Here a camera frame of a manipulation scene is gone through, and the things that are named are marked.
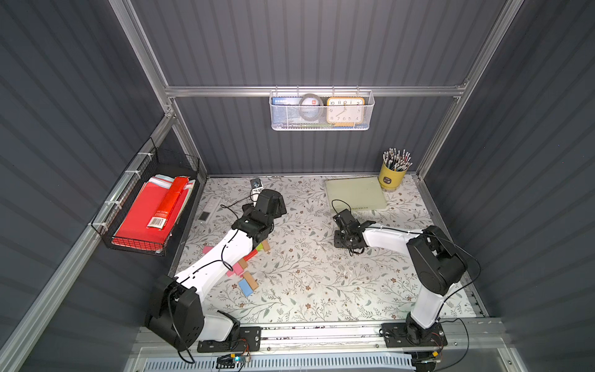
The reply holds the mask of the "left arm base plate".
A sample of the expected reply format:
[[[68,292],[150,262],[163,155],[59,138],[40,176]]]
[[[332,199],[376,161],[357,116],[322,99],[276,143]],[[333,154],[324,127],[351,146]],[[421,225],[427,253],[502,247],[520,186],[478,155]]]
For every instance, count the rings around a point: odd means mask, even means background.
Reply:
[[[260,350],[262,328],[258,326],[241,326],[232,330],[224,341],[199,341],[198,353],[240,353]]]

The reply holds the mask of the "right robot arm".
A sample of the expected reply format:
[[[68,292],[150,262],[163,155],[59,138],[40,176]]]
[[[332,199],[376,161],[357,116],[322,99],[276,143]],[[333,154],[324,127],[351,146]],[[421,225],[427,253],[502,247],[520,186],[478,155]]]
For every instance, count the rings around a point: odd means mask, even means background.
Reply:
[[[454,285],[469,270],[469,261],[479,261],[452,242],[438,226],[420,231],[406,231],[374,221],[359,222],[349,209],[336,212],[333,221],[334,247],[362,254],[368,247],[381,248],[406,255],[415,268],[421,291],[406,324],[415,331],[427,331],[437,324],[443,305],[456,292]]]

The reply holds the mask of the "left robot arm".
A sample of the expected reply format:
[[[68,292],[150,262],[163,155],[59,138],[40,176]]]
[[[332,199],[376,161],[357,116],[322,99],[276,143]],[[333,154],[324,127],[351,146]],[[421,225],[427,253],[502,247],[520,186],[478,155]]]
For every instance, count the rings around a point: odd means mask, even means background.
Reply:
[[[287,213],[282,194],[268,188],[257,201],[242,206],[243,214],[209,252],[175,276],[160,276],[150,295],[145,327],[176,351],[189,351],[197,341],[228,342],[235,346],[240,322],[217,311],[205,312],[204,300],[232,266],[255,251],[274,230],[274,221]]]

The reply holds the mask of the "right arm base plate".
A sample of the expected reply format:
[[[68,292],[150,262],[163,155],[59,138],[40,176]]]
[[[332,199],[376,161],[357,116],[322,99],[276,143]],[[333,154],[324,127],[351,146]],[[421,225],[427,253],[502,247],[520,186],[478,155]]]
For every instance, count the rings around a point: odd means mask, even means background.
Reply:
[[[415,322],[383,323],[379,329],[387,348],[438,347],[448,345],[443,327],[436,322],[429,329],[419,327]]]

